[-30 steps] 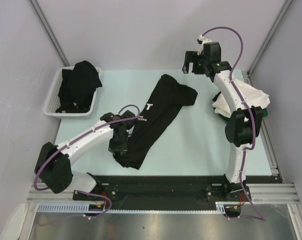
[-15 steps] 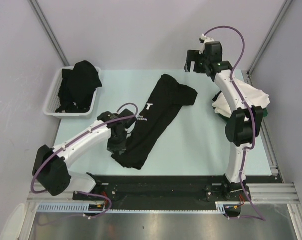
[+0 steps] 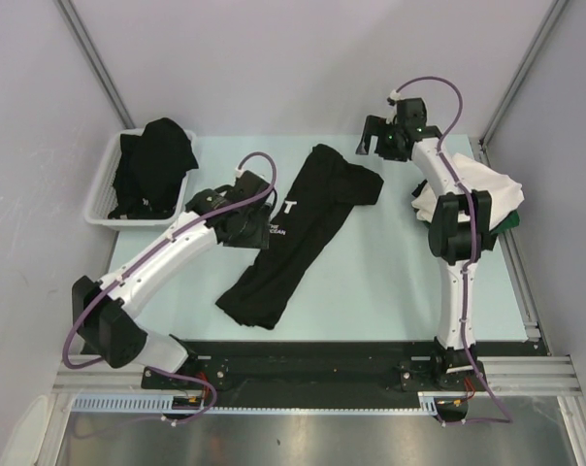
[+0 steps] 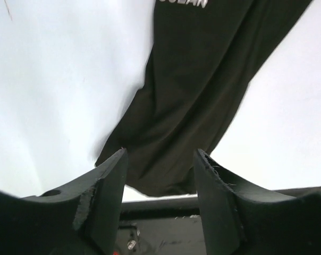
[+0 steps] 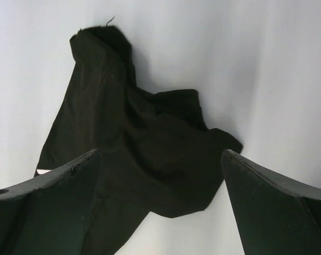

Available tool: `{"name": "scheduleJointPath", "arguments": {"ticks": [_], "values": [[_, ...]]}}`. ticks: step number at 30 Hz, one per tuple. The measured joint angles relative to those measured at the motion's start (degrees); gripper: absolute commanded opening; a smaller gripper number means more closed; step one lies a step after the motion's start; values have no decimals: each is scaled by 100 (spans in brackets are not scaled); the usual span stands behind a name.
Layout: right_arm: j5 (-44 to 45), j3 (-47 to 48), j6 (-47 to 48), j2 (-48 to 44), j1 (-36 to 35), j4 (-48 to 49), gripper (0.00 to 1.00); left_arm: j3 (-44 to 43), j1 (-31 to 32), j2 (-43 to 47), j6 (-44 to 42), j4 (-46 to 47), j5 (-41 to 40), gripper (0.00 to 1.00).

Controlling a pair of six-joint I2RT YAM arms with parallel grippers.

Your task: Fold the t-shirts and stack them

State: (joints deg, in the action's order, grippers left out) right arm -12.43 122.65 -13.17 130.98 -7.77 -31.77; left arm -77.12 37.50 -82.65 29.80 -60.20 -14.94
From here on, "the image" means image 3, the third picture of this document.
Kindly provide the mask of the black t-shirt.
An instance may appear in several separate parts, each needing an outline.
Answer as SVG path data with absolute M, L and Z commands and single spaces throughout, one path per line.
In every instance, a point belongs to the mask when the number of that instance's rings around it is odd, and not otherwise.
M 274 329 L 310 265 L 355 207 L 377 203 L 383 186 L 375 171 L 313 147 L 270 222 L 269 247 L 215 305 L 239 325 Z

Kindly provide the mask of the white plastic laundry basket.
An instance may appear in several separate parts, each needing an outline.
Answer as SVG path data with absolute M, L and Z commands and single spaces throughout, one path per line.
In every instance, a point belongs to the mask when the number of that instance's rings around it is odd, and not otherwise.
M 108 227 L 114 231 L 129 229 L 163 230 L 170 226 L 184 209 L 184 197 L 187 186 L 195 172 L 188 171 L 181 181 L 178 199 L 171 216 L 167 218 L 146 219 L 111 219 L 108 214 L 117 207 L 116 192 L 113 187 L 115 172 L 121 157 L 120 136 L 141 136 L 143 128 L 125 129 L 115 133 L 109 140 L 100 159 L 94 179 L 85 198 L 83 208 L 84 220 L 92 225 Z

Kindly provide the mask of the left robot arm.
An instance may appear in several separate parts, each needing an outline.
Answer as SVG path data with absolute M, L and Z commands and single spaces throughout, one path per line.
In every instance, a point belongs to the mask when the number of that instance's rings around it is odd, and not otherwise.
M 98 361 L 114 369 L 130 363 L 163 371 L 184 388 L 197 376 L 192 352 L 179 339 L 146 330 L 136 321 L 156 292 L 183 266 L 217 246 L 264 249 L 269 243 L 267 199 L 272 184 L 242 170 L 231 185 L 198 192 L 183 213 L 137 256 L 94 281 L 72 286 L 74 325 Z

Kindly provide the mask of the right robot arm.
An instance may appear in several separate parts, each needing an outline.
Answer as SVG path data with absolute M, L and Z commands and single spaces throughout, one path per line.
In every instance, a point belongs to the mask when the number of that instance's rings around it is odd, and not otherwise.
M 356 153 L 367 155 L 376 139 L 377 155 L 413 162 L 436 196 L 428 244 L 439 262 L 441 312 L 429 376 L 437 387 L 454 389 L 480 371 L 474 356 L 472 293 L 477 262 L 486 248 L 494 246 L 492 199 L 489 192 L 466 181 L 445 150 L 440 130 L 427 124 L 421 98 L 404 99 L 394 91 L 387 102 L 392 114 L 366 117 Z

